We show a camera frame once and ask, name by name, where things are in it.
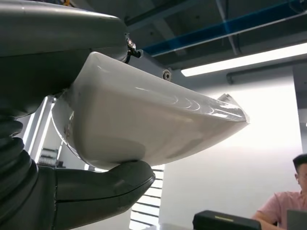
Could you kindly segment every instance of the black case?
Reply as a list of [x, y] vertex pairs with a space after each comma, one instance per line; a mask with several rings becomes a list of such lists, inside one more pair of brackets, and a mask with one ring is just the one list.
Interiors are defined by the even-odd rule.
[[213, 211], [203, 211], [194, 215], [195, 230], [261, 230], [259, 222]]

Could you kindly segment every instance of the black hair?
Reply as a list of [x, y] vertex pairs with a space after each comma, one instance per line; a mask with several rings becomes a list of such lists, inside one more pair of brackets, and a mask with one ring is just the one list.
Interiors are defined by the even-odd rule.
[[299, 166], [302, 164], [307, 164], [307, 153], [298, 155], [293, 159], [294, 167], [296, 167], [296, 172], [298, 172]]

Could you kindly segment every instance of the laptop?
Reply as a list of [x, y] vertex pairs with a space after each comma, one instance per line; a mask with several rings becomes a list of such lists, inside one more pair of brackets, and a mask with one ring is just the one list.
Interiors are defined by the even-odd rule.
[[287, 212], [287, 230], [306, 230], [307, 210], [288, 210]]
[[261, 230], [256, 220], [209, 210], [195, 214], [193, 226], [195, 230]]

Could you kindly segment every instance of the white plastic shell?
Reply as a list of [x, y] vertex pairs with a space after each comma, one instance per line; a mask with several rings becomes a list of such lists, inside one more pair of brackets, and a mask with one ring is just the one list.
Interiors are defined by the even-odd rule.
[[52, 119], [73, 153], [101, 169], [175, 161], [248, 124], [228, 95], [215, 100], [97, 52], [57, 100]]

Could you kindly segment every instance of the pink shirt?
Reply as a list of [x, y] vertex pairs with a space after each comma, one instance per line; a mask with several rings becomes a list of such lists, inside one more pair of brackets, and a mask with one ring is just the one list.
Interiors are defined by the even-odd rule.
[[274, 222], [278, 222], [280, 228], [287, 229], [287, 210], [288, 209], [307, 210], [307, 205], [303, 206], [300, 192], [282, 192], [274, 194], [259, 211]]

